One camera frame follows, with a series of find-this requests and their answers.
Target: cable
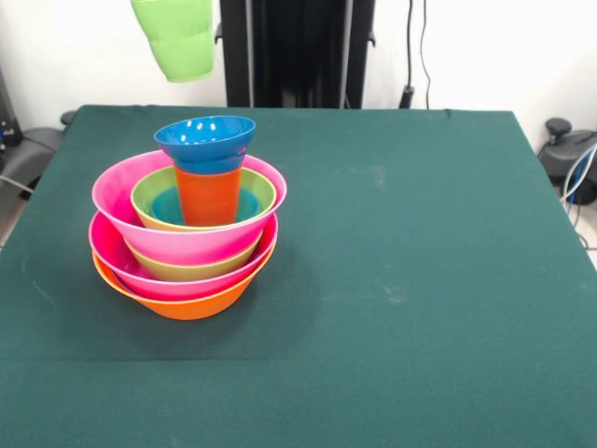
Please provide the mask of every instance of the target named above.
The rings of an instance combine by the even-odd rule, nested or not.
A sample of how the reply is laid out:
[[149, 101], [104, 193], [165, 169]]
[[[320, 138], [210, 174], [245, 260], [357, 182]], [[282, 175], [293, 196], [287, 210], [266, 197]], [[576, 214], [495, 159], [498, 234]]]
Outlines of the cable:
[[50, 145], [47, 145], [45, 143], [42, 143], [38, 140], [35, 140], [34, 138], [28, 137], [27, 135], [24, 135], [22, 137], [23, 140], [29, 140], [30, 142], [33, 143], [37, 143], [38, 145], [40, 145], [41, 147], [44, 147], [45, 149], [49, 149], [50, 151], [52, 151], [54, 154], [56, 153], [56, 149], [54, 149], [53, 147], [51, 147]]
[[431, 89], [431, 77], [429, 76], [429, 72], [427, 71], [427, 66], [425, 65], [425, 57], [423, 56], [423, 41], [425, 39], [425, 31], [427, 29], [427, 0], [423, 0], [423, 29], [421, 30], [421, 41], [419, 42], [419, 53], [421, 54], [421, 65], [423, 66], [423, 71], [425, 76], [427, 77], [427, 90], [425, 92], [425, 106], [427, 110], [429, 110], [429, 89]]
[[409, 0], [409, 18], [407, 19], [407, 60], [409, 62], [409, 81], [408, 87], [411, 87], [412, 81], [412, 58], [410, 57], [410, 22], [412, 21], [412, 0]]
[[25, 187], [21, 182], [17, 182], [16, 180], [12, 180], [10, 177], [6, 177], [5, 175], [0, 175], [0, 180], [4, 180], [8, 184], [12, 184], [15, 187], [19, 187], [23, 191], [27, 191], [28, 193], [33, 193], [34, 191], [29, 187]]
[[[578, 179], [580, 178], [580, 172], [582, 171], [582, 161], [580, 161], [580, 163], [578, 164], [578, 167], [576, 168], [576, 179], [575, 179], [575, 184], [578, 183]], [[570, 216], [570, 212], [572, 212], [572, 204], [575, 203], [575, 196], [576, 193], [572, 193], [572, 196], [570, 196], [570, 201], [568, 202], [568, 216]]]
[[[583, 183], [583, 181], [585, 180], [585, 177], [587, 176], [587, 173], [589, 172], [590, 166], [593, 163], [593, 159], [595, 158], [596, 152], [597, 152], [597, 144], [593, 145], [592, 147], [587, 149], [585, 152], [583, 152], [582, 155], [578, 159], [576, 159], [576, 161], [572, 164], [572, 166], [570, 167], [570, 171], [568, 171], [568, 174], [566, 175], [566, 180], [563, 183], [563, 189], [562, 189], [563, 196], [560, 198], [560, 201], [565, 202], [566, 199], [568, 199], [578, 189], [578, 187], [580, 187], [580, 184]], [[585, 169], [583, 170], [582, 174], [580, 175], [578, 182], [575, 183], [575, 185], [569, 190], [568, 185], [570, 184], [570, 178], [572, 177], [572, 174], [574, 173], [574, 171], [576, 170], [576, 168], [580, 164], [580, 162], [587, 156], [589, 156], [589, 161], [587, 162]]]

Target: plastic cup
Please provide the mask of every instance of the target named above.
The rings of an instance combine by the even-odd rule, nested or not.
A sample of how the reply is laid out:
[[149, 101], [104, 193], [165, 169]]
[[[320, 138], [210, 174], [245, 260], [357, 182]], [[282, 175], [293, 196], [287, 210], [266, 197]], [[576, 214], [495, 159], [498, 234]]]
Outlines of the plastic cup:
[[234, 222], [239, 170], [255, 128], [245, 117], [216, 116], [185, 119], [156, 132], [156, 143], [174, 162], [185, 225]]
[[212, 0], [132, 0], [132, 8], [169, 81], [192, 81], [212, 72]]
[[154, 139], [180, 170], [221, 175], [243, 164], [255, 128], [255, 122], [245, 117], [200, 117], [169, 124]]
[[176, 167], [174, 172], [185, 225], [208, 227], [234, 222], [241, 168], [223, 175], [194, 175]]

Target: stacked bowls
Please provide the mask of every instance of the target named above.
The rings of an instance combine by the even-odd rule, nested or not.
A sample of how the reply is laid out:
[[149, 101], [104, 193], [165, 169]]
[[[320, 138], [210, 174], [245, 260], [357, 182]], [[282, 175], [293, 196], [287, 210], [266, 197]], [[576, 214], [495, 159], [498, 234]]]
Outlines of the stacked bowls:
[[[208, 129], [215, 122], [219, 129], [229, 120], [209, 117], [187, 122], [194, 129], [198, 122], [207, 123]], [[180, 128], [179, 123], [171, 126]], [[162, 147], [161, 131], [156, 140]], [[201, 184], [187, 191], [187, 195], [200, 191], [186, 201], [194, 201], [190, 206], [199, 213], [193, 216], [207, 217], [208, 223], [222, 209], [213, 202], [233, 191], [234, 213], [229, 213], [228, 223], [187, 224], [189, 207], [177, 181], [178, 172], [184, 170], [164, 148], [121, 161], [97, 178], [91, 195], [98, 212], [89, 237], [93, 262], [108, 285], [159, 315], [181, 320], [214, 315], [239, 299], [271, 257], [278, 235], [275, 212], [286, 195], [283, 176], [265, 161], [245, 154], [250, 137], [244, 131], [246, 127], [231, 126], [207, 140], [209, 149], [217, 142], [243, 147], [242, 156], [237, 150], [232, 161], [222, 158], [221, 151], [219, 158], [209, 160], [228, 167], [238, 162], [232, 168], [238, 174], [237, 189], [223, 195], [212, 183], [203, 191]], [[196, 152], [205, 149], [201, 141], [185, 146]]]

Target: bowl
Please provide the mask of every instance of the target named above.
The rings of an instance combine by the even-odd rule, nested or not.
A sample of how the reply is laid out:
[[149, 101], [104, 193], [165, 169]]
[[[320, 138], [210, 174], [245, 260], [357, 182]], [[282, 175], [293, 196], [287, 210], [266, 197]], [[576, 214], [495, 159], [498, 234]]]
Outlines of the bowl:
[[251, 254], [255, 250], [257, 243], [259, 242], [260, 235], [256, 238], [255, 242], [248, 246], [243, 252], [231, 257], [224, 259], [218, 263], [212, 264], [199, 264], [197, 266], [184, 266], [177, 264], [160, 263], [154, 259], [146, 257], [141, 252], [132, 247], [126, 240], [125, 245], [131, 250], [132, 255], [141, 263], [149, 273], [151, 273], [158, 280], [164, 282], [192, 282], [194, 280], [204, 280], [206, 278], [218, 277], [225, 273], [231, 273], [241, 268], [246, 261], [251, 257]]
[[[236, 222], [266, 214], [275, 201], [276, 188], [270, 180], [256, 171], [242, 168]], [[209, 231], [228, 226], [189, 227], [182, 224], [182, 211], [172, 166], [146, 175], [137, 182], [131, 192], [131, 203], [141, 221], [149, 229]]]
[[131, 157], [111, 166], [93, 184], [91, 197], [127, 241], [146, 257], [170, 264], [208, 264], [228, 259], [252, 244], [286, 197], [283, 176], [268, 163], [246, 156], [243, 166], [266, 176], [276, 187], [273, 207], [259, 217], [209, 231], [147, 229], [131, 204], [132, 187], [143, 176], [172, 164], [163, 151]]
[[[153, 217], [163, 223], [174, 224], [175, 226], [185, 227], [183, 222], [183, 212], [180, 209], [180, 199], [178, 197], [178, 189], [171, 187], [166, 189], [151, 202], [151, 209], [149, 210], [149, 217]], [[234, 222], [241, 222], [250, 219], [259, 213], [259, 201], [251, 191], [240, 189], [239, 191], [239, 205], [236, 210], [236, 218]], [[199, 228], [201, 230], [209, 230], [208, 228]]]
[[181, 170], [218, 175], [241, 166], [255, 128], [245, 117], [198, 117], [164, 126], [154, 139]]
[[114, 272], [109, 268], [109, 266], [103, 263], [96, 254], [93, 254], [93, 264], [95, 265], [95, 269], [97, 269], [98, 274], [109, 286], [119, 293], [138, 301], [154, 313], [163, 315], [164, 317], [169, 317], [171, 319], [194, 320], [203, 319], [205, 317], [221, 313], [229, 308], [234, 302], [236, 302], [244, 293], [246, 288], [251, 284], [257, 273], [261, 271], [263, 266], [266, 265], [272, 253], [273, 247], [257, 265], [255, 270], [236, 285], [233, 285], [228, 289], [224, 289], [216, 294], [191, 299], [188, 301], [154, 301], [135, 294], [119, 282]]
[[182, 301], [215, 294], [231, 287], [259, 265], [275, 244], [278, 219], [268, 219], [263, 235], [248, 262], [231, 273], [188, 282], [157, 280], [133, 256], [117, 228], [102, 213], [96, 213], [90, 223], [89, 237], [93, 252], [136, 294], [158, 301]]

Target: black stand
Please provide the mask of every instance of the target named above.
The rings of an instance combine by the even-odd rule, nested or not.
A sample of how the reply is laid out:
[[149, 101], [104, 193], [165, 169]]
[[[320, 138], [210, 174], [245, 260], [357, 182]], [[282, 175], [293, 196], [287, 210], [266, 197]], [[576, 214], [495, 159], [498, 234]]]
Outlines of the black stand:
[[374, 0], [220, 6], [229, 106], [362, 106]]

